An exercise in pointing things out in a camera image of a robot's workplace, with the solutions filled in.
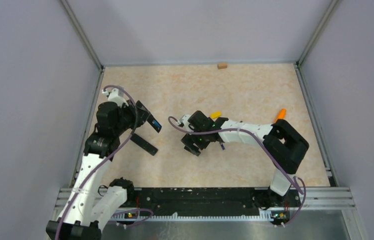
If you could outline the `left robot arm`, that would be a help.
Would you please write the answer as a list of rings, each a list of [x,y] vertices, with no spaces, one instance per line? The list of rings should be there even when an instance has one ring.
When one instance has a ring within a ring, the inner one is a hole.
[[[47,223],[46,234],[52,240],[99,240],[116,210],[135,201],[134,191],[114,185],[98,203],[94,202],[115,152],[127,144],[120,141],[120,136],[151,121],[151,112],[139,100],[107,101],[98,106],[96,119],[94,132],[85,142],[80,172],[70,197],[57,220]]]

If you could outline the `black remote control with buttons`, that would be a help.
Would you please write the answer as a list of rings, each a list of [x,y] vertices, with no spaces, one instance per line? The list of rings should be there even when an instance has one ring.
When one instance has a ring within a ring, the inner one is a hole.
[[[152,115],[150,114],[146,120],[151,126],[152,128],[157,132],[159,133],[162,129],[162,125],[158,122],[158,120]]]

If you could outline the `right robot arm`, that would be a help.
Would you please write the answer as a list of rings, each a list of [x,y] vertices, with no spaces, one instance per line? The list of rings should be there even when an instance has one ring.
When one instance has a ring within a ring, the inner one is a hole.
[[[196,156],[216,142],[261,147],[276,168],[268,192],[268,200],[274,206],[288,200],[290,187],[299,186],[296,173],[309,143],[284,119],[270,124],[250,124],[227,117],[212,119],[198,110],[175,120],[173,126],[185,134],[181,139],[185,150]]]

